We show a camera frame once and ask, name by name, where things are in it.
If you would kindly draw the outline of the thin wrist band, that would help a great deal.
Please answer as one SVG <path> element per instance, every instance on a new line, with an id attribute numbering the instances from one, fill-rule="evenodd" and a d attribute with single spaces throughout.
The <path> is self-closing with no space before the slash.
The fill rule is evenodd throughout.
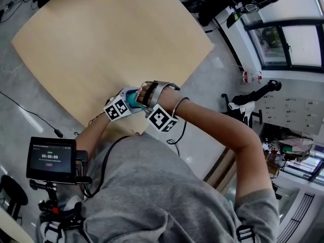
<path id="1" fill-rule="evenodd" d="M 176 115 L 176 111 L 177 111 L 179 105 L 180 105 L 183 101 L 185 101 L 185 100 L 189 100 L 189 101 L 190 101 L 190 99 L 189 99 L 188 97 L 183 97 L 183 98 L 181 98 L 181 99 L 177 102 L 177 104 L 175 105 L 175 107 L 174 107 L 174 109 L 173 109 L 173 111 L 172 111 L 172 115 L 171 115 L 171 117 L 174 117 L 174 116 Z"/>

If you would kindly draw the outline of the white garment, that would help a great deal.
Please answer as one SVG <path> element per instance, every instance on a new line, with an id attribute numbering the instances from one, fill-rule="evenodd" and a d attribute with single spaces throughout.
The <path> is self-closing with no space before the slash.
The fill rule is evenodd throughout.
<path id="1" fill-rule="evenodd" d="M 242 120 L 245 122 L 249 122 L 249 119 L 252 115 L 253 110 L 255 109 L 255 101 L 250 101 L 243 105 L 237 105 L 233 102 L 228 103 L 228 106 L 231 110 L 239 110 L 241 114 L 243 114 Z"/>

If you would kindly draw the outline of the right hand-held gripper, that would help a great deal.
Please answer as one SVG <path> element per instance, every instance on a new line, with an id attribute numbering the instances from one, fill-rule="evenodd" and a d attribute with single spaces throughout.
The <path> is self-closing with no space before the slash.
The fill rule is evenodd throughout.
<path id="1" fill-rule="evenodd" d="M 150 106 L 144 106 L 142 104 L 141 107 L 145 107 L 145 117 L 147 118 L 148 122 L 159 132 L 167 133 L 171 130 L 171 128 L 178 122 L 178 119 L 175 117 L 171 117 L 159 104 L 158 100 L 162 91 L 165 88 L 170 88 L 171 90 L 179 91 L 180 87 L 174 83 L 169 82 L 161 82 L 161 81 L 148 81 L 144 82 L 141 87 L 139 88 L 138 92 L 136 93 L 136 101 L 139 96 L 139 92 L 143 86 L 148 83 L 157 83 L 156 90 L 153 94 Z"/>

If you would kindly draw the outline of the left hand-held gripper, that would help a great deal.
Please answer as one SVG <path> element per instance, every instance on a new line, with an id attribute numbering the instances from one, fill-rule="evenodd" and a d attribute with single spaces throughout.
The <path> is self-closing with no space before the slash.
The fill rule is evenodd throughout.
<path id="1" fill-rule="evenodd" d="M 126 105 L 126 98 L 129 94 L 136 94 L 138 91 L 137 87 L 125 87 L 121 89 L 119 95 L 114 97 L 108 102 L 103 108 L 111 122 L 116 121 L 120 118 L 127 117 L 132 113 L 138 113 L 141 111 L 146 111 L 145 107 L 139 108 L 129 108 Z"/>

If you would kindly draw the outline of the black monitor mount rig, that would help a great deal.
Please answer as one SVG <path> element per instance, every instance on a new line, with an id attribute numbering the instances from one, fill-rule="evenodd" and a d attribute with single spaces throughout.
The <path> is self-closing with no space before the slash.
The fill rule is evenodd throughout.
<path id="1" fill-rule="evenodd" d="M 82 203 L 71 198 L 72 203 L 66 205 L 66 209 L 59 207 L 56 196 L 57 187 L 52 182 L 37 183 L 30 179 L 29 185 L 33 190 L 42 189 L 48 193 L 49 199 L 41 201 L 38 207 L 41 211 L 41 222 L 58 222 L 66 230 L 82 229 L 84 218 L 81 216 Z"/>

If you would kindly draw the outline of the person's left forearm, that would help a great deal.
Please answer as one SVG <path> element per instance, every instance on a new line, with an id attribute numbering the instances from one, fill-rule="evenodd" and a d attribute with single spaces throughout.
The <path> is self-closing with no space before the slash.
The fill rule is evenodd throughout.
<path id="1" fill-rule="evenodd" d="M 101 113 L 76 137 L 76 149 L 87 152 L 88 162 L 96 155 L 96 149 L 109 122 L 108 116 Z"/>

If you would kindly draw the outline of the person's right hand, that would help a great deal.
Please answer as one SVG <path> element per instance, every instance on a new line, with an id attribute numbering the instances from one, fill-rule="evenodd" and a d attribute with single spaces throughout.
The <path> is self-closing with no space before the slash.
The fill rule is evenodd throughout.
<path id="1" fill-rule="evenodd" d="M 139 92 L 137 102 L 147 107 L 150 106 L 156 87 L 157 83 L 148 83 L 143 86 Z"/>

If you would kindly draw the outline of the black round stool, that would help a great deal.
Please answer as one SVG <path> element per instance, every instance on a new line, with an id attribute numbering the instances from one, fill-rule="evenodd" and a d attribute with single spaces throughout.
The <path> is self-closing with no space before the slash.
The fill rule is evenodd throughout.
<path id="1" fill-rule="evenodd" d="M 10 176 L 2 175 L 0 179 L 0 192 L 4 190 L 9 197 L 7 213 L 14 220 L 22 219 L 19 217 L 20 208 L 28 205 L 28 197 L 23 188 Z"/>

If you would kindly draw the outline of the black monitor screen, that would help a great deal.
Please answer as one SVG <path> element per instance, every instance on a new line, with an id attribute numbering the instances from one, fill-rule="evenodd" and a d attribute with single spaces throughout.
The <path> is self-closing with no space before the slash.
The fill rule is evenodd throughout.
<path id="1" fill-rule="evenodd" d="M 75 184 L 76 141 L 31 137 L 26 177 L 39 181 Z"/>

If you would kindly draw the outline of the person's right forearm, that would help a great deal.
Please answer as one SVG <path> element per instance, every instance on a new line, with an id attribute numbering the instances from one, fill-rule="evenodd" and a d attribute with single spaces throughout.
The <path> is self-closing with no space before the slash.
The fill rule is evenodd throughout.
<path id="1" fill-rule="evenodd" d="M 158 104 L 172 112 L 182 97 L 175 90 L 165 88 Z M 176 116 L 196 126 L 232 150 L 236 158 L 236 198 L 252 192 L 271 189 L 271 181 L 259 136 L 242 122 L 207 109 L 192 101 L 183 101 Z"/>

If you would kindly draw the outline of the clear jug with red label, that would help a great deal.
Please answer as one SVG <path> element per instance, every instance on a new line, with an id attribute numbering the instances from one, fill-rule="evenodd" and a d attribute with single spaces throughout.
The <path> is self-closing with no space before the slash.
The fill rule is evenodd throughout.
<path id="1" fill-rule="evenodd" d="M 242 73 L 242 81 L 245 84 L 254 84 L 254 83 L 261 83 L 262 75 L 261 72 L 253 72 L 253 71 L 244 71 Z"/>

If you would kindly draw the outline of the black framed window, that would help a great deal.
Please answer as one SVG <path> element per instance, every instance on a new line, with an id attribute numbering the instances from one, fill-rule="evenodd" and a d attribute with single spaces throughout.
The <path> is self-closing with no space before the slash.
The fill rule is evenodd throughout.
<path id="1" fill-rule="evenodd" d="M 324 18 L 245 24 L 261 69 L 324 74 Z"/>

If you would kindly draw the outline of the person's grey shirt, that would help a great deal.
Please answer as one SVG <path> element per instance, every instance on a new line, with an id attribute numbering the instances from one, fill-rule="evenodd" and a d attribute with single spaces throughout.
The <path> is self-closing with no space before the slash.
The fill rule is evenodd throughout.
<path id="1" fill-rule="evenodd" d="M 91 161 L 93 198 L 85 199 L 84 230 L 93 243 L 276 243 L 278 202 L 272 189 L 232 205 L 200 180 L 168 146 L 145 134 L 108 146 Z"/>

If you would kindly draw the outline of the wooden bench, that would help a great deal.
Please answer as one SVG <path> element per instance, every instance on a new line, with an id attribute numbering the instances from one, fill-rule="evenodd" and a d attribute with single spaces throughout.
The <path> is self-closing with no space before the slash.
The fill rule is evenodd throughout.
<path id="1" fill-rule="evenodd" d="M 218 160 L 205 176 L 204 181 L 222 195 L 225 195 L 235 178 L 235 154 L 232 150 L 225 148 Z"/>

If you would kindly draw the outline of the cream seat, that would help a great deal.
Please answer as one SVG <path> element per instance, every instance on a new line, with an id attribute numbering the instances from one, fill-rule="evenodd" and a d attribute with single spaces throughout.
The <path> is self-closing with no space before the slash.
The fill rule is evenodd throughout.
<path id="1" fill-rule="evenodd" d="M 29 234 L 1 207 L 0 229 L 18 243 L 34 243 Z"/>

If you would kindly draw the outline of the grey locker cabinet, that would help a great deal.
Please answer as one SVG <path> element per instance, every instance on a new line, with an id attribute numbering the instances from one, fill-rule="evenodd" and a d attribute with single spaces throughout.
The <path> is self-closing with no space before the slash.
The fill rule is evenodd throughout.
<path id="1" fill-rule="evenodd" d="M 264 123 L 293 131 L 318 135 L 324 120 L 324 102 L 275 95 L 263 96 L 256 102 Z"/>

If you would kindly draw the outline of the teal spray bottle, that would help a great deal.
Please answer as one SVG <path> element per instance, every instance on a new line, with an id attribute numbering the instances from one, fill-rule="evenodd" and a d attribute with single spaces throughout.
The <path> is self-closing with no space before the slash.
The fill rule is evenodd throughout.
<path id="1" fill-rule="evenodd" d="M 136 101 L 136 93 L 138 90 L 130 90 L 126 92 L 126 103 L 131 109 L 141 108 L 141 105 Z"/>

